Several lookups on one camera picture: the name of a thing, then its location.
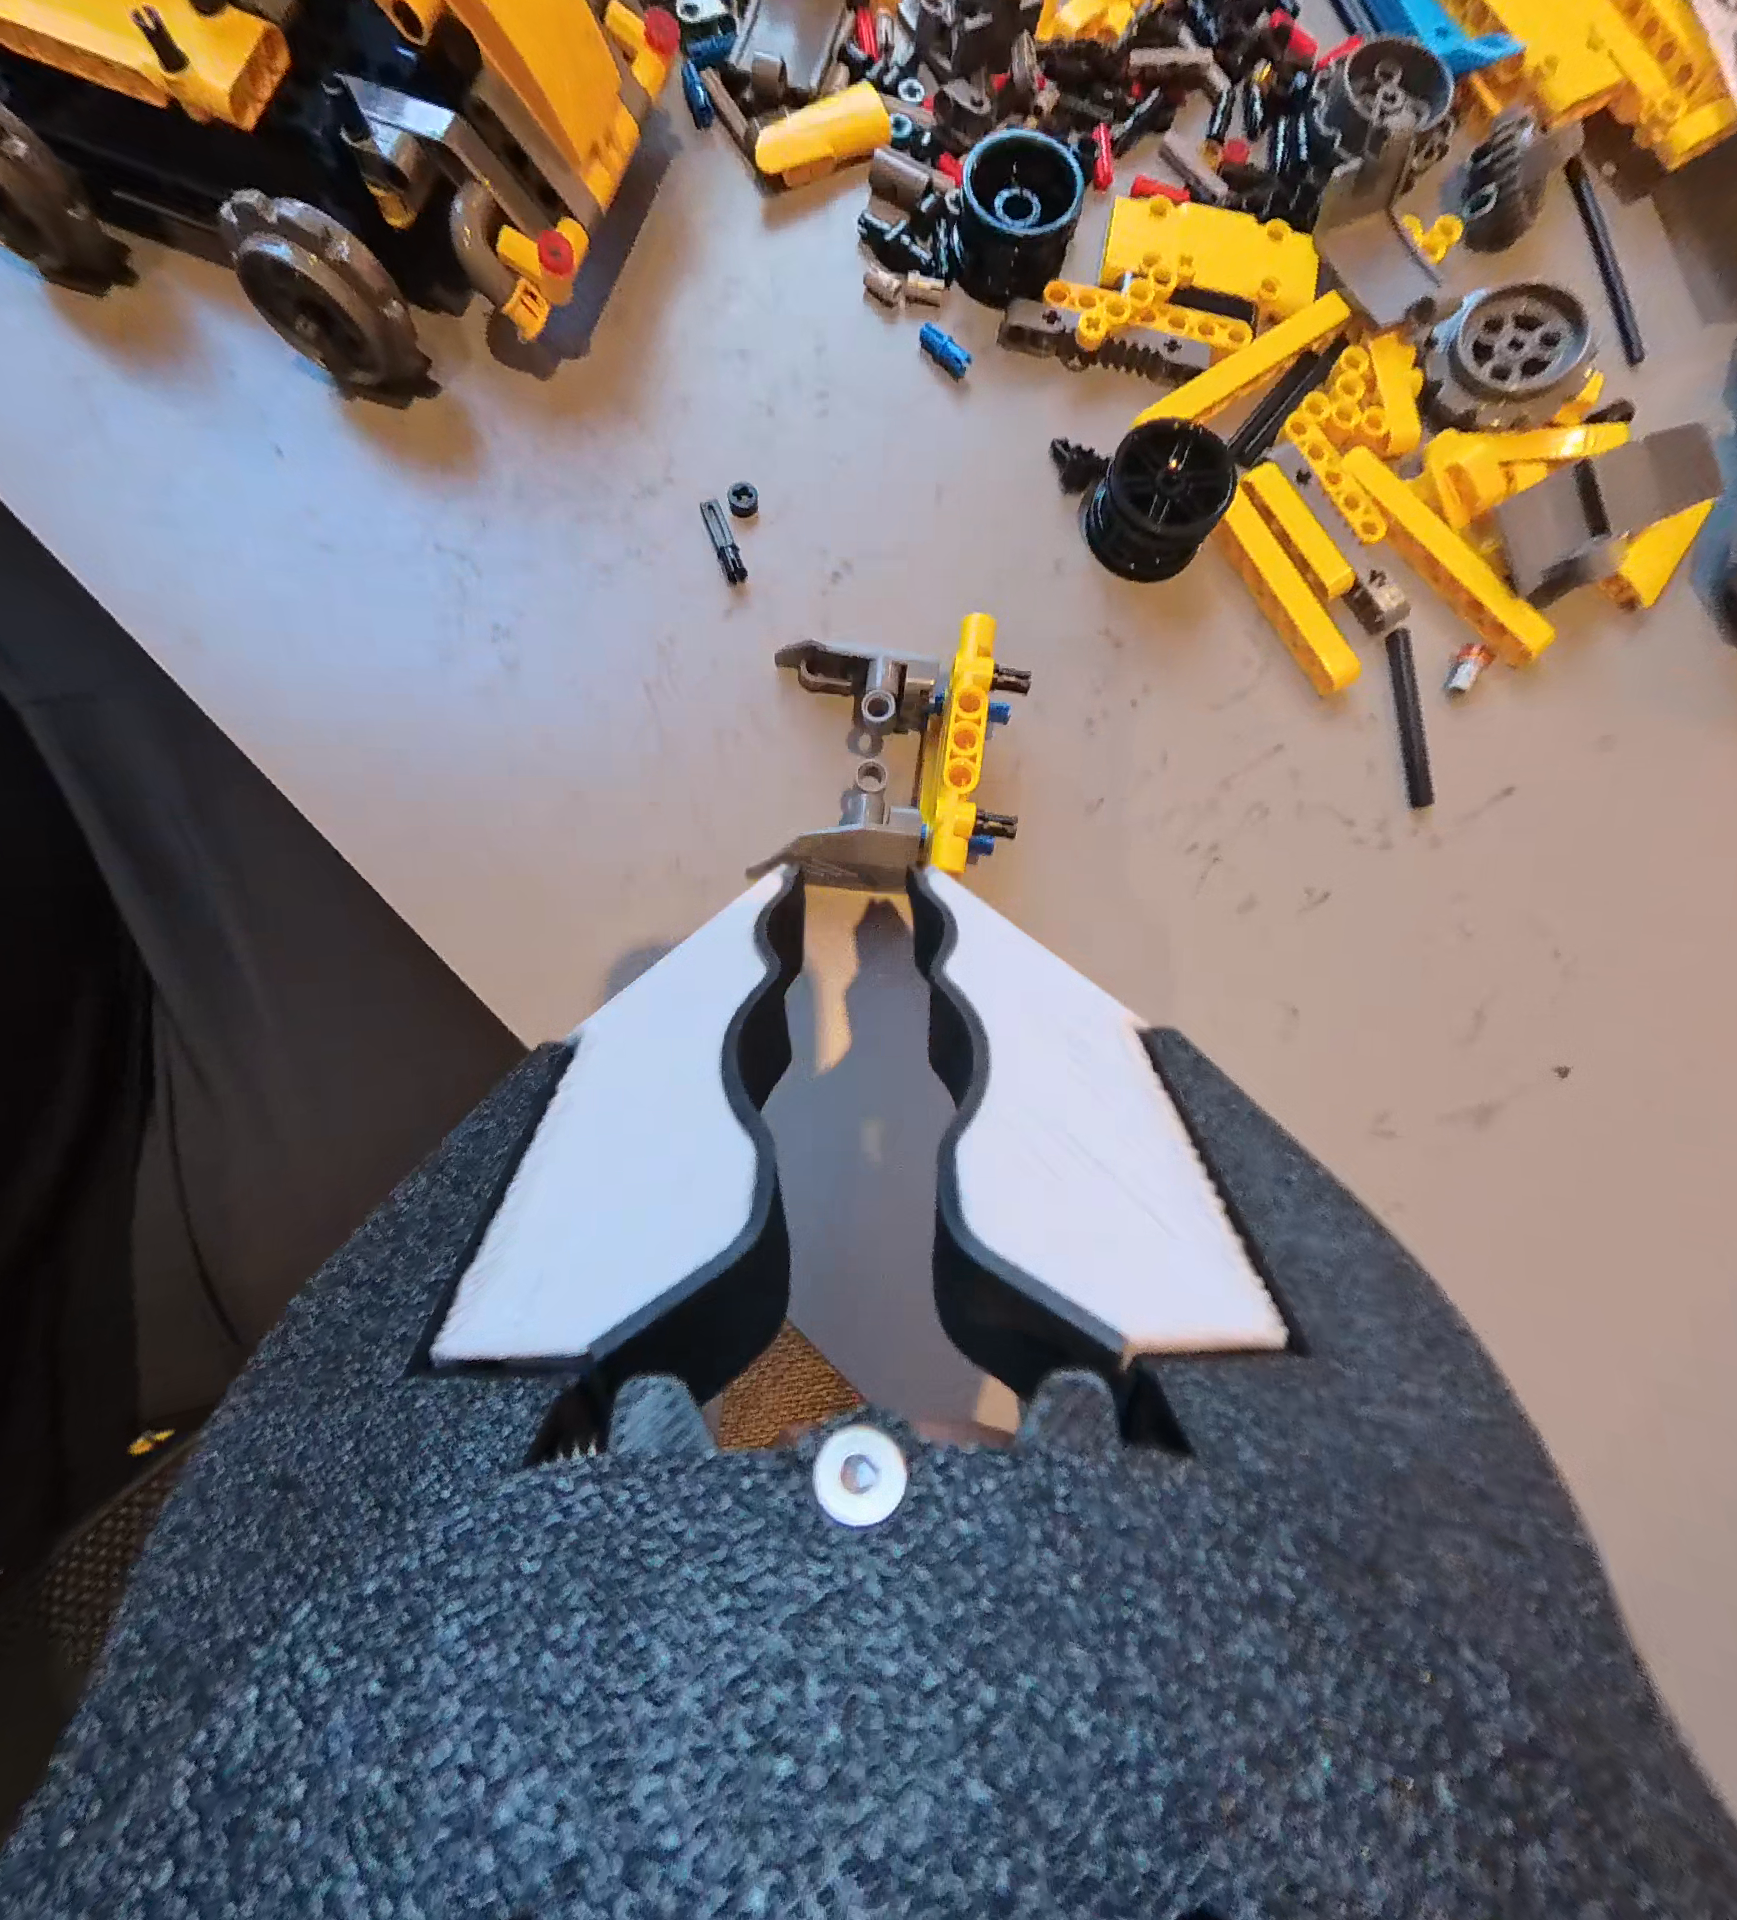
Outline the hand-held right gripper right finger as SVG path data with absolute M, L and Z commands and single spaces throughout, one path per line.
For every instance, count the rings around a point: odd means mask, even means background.
M 1061 1372 L 1129 1398 L 1152 1362 L 1289 1352 L 1160 1031 L 960 877 L 916 868 L 908 909 L 953 1097 L 935 1243 L 953 1343 L 1021 1404 Z

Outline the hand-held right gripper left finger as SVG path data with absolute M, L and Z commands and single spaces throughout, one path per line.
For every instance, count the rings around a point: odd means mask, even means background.
M 430 1337 L 439 1374 L 640 1374 L 714 1398 L 780 1333 L 790 1223 L 762 1114 L 793 1059 L 804 877 L 778 867 L 568 1040 Z

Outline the grey and yellow brick assembly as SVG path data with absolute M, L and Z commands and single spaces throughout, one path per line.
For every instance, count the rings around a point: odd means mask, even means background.
M 947 661 L 817 638 L 785 643 L 773 661 L 793 667 L 806 694 L 851 701 L 847 747 L 858 766 L 839 823 L 801 833 L 746 877 L 797 868 L 811 885 L 900 891 L 931 844 L 921 777 L 931 731 L 942 718 Z

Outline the pile of grey bricks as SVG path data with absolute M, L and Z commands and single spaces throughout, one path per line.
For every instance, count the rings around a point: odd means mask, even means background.
M 1100 204 L 1105 218 L 1122 197 L 1169 197 L 1311 233 L 1325 184 L 1353 161 L 1311 122 L 1317 69 L 1364 36 L 1348 2 L 1340 12 L 1356 32 L 1333 47 L 1306 32 L 1296 2 L 682 2 L 677 12 L 688 111 L 702 128 L 725 127 L 752 168 L 762 127 L 863 81 L 880 89 L 894 134 L 865 161 L 865 268 L 936 273 L 950 286 L 960 168 L 998 128 L 1066 140 L 1087 176 L 1080 216 Z M 1257 323 L 1237 298 L 1186 289 L 1175 298 Z

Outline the yellow black brick vehicle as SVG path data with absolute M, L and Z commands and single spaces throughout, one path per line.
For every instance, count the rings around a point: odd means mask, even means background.
M 419 315 L 521 346 L 574 298 L 682 25 L 634 2 L 0 2 L 0 247 L 220 259 L 341 393 L 436 392 Z

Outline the grey desk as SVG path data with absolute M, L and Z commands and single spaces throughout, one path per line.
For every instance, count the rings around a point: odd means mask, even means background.
M 865 173 L 771 195 L 676 109 L 605 305 L 546 354 L 426 317 L 441 393 L 348 401 L 230 273 L 0 251 L 0 500 L 523 1040 L 564 1036 L 793 834 L 847 710 L 795 638 L 942 648 L 998 617 L 1033 697 L 975 887 L 1183 1028 L 1473 1319 L 1737 1816 L 1737 648 L 1697 547 L 1650 609 L 1441 677 L 1410 810 L 1383 650 L 1321 699 L 1207 547 L 1087 550 L 1048 445 L 1152 393 L 998 349 L 953 381 L 861 286 Z M 701 501 L 752 479 L 749 578 Z

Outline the person's grey trousers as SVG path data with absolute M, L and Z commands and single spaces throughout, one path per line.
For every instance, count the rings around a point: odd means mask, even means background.
M 191 1410 L 521 1038 L 0 501 L 0 716 L 144 1011 L 142 1410 Z

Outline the short black axle rod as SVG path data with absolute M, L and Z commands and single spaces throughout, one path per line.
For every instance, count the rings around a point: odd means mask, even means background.
M 1421 674 L 1415 660 L 1415 635 L 1408 626 L 1396 626 L 1383 638 L 1390 661 L 1390 694 L 1396 701 L 1396 725 L 1402 743 L 1402 769 L 1410 810 L 1428 810 L 1437 805 L 1434 751 L 1427 735 L 1427 710 L 1421 694 Z

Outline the black toy wheel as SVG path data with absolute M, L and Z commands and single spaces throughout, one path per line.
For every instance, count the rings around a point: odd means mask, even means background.
M 1130 424 L 1083 496 L 1080 537 L 1100 568 L 1125 583 L 1179 576 L 1237 492 L 1230 445 L 1192 420 Z

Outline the short yellow beam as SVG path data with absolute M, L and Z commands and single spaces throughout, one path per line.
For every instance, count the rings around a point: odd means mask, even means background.
M 1321 604 L 1333 604 L 1356 588 L 1356 568 L 1285 464 L 1260 463 L 1244 469 L 1241 489 Z

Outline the black mesh chair seat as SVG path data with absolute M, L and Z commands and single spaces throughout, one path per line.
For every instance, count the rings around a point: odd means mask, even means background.
M 47 1775 L 195 1442 L 196 1434 L 178 1434 L 149 1450 L 118 1499 L 0 1578 L 0 1842 Z

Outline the long black axle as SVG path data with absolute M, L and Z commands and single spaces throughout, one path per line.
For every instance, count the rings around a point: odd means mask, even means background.
M 1325 349 L 1308 349 L 1270 381 L 1265 393 L 1250 407 L 1247 420 L 1241 420 L 1237 431 L 1227 445 L 1241 471 L 1270 454 L 1285 427 L 1285 420 L 1330 379 L 1340 354 L 1340 340 Z

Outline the yellow arched brick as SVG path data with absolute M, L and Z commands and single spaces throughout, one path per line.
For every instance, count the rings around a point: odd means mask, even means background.
M 1526 431 L 1441 427 L 1424 445 L 1415 489 L 1452 528 L 1463 531 L 1510 496 L 1528 492 L 1552 469 L 1610 454 L 1630 439 L 1628 420 L 1538 424 Z

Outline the long flat yellow beam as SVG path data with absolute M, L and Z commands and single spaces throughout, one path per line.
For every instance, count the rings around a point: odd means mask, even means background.
M 1270 326 L 1235 354 L 1195 374 L 1183 388 L 1145 407 L 1130 427 L 1189 423 L 1207 424 L 1241 396 L 1289 374 L 1302 354 L 1328 349 L 1356 317 L 1343 291 L 1325 291 L 1289 321 Z

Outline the long yellow holed liftarm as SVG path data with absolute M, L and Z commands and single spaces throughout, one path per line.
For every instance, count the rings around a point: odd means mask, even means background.
M 1130 276 L 1122 289 L 1048 280 L 1042 305 L 1072 336 L 1072 350 L 1103 361 L 1112 349 L 1186 362 L 1220 361 L 1253 343 L 1253 323 L 1211 308 L 1179 305 L 1171 276 Z

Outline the yellow and black panel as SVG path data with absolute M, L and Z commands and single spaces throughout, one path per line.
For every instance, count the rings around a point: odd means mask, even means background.
M 1109 216 L 1100 284 L 1175 273 L 1176 289 L 1237 298 L 1257 323 L 1277 323 L 1319 295 L 1311 233 L 1244 208 L 1122 197 Z

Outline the black toothed wheel hub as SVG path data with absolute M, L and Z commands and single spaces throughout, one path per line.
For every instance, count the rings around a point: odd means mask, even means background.
M 1038 298 L 1063 273 L 1083 191 L 1074 152 L 1048 132 L 998 128 L 976 140 L 953 221 L 960 289 L 985 308 Z

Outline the thin black rod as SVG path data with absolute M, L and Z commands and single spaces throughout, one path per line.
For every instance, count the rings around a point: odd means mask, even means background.
M 1607 216 L 1602 208 L 1602 195 L 1596 187 L 1596 178 L 1585 165 L 1585 161 L 1579 154 L 1572 154 L 1566 161 L 1566 178 L 1572 187 L 1572 197 L 1578 204 L 1578 216 L 1591 244 L 1591 251 L 1596 259 L 1596 270 L 1602 276 L 1602 291 L 1607 301 L 1607 315 L 1614 321 L 1621 349 L 1624 349 L 1624 361 L 1628 367 L 1639 370 L 1648 358 L 1648 346 L 1644 346 L 1644 328 L 1642 328 L 1642 315 L 1637 308 L 1637 298 L 1630 291 L 1630 280 L 1624 270 L 1624 259 L 1621 249 L 1614 244 L 1614 230 L 1607 225 Z

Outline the yellow curved panel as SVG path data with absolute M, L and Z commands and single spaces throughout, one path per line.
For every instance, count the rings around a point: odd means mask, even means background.
M 863 81 L 762 127 L 752 163 L 763 178 L 797 187 L 876 158 L 889 137 L 894 115 L 880 89 Z

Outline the small dark grey gear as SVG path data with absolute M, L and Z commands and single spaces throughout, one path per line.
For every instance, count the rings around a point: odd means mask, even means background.
M 1467 158 L 1459 176 L 1463 244 L 1473 251 L 1506 251 L 1538 211 L 1551 178 L 1579 154 L 1583 127 L 1542 127 L 1528 111 L 1503 111 Z

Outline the blue brick separator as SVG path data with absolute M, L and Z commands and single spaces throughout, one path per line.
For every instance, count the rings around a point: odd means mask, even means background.
M 1427 47 L 1453 81 L 1526 55 L 1513 35 L 1459 28 L 1441 2 L 1348 2 L 1368 36 L 1408 36 Z

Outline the stack of yellow holed panels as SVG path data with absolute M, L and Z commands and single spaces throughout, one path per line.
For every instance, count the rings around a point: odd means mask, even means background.
M 1523 52 L 1469 74 L 1475 127 L 1528 111 L 1540 127 L 1621 121 L 1661 165 L 1679 168 L 1737 132 L 1737 100 L 1692 2 L 1447 2 L 1469 32 Z

